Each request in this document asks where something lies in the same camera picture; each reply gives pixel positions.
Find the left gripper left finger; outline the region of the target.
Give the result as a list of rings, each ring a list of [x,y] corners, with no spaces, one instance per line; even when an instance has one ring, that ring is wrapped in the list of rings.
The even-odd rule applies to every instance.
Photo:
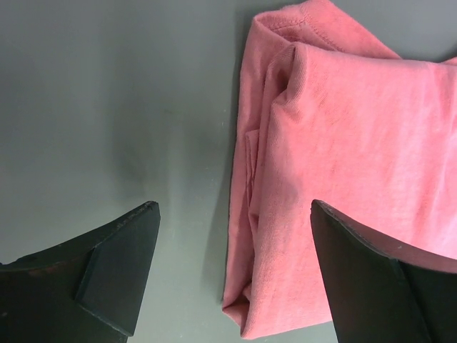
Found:
[[[1,266],[3,342],[126,342],[160,225],[149,201],[90,232]]]

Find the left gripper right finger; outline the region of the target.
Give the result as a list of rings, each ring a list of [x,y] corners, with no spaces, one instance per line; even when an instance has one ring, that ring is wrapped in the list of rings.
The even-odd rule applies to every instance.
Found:
[[[456,260],[319,200],[311,228],[339,342],[456,341]]]

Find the salmon pink t shirt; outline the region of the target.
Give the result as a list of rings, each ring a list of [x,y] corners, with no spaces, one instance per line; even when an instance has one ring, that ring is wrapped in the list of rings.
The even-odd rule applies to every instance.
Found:
[[[456,60],[402,59],[330,1],[248,33],[222,304],[244,339],[330,320],[315,199],[456,256]]]

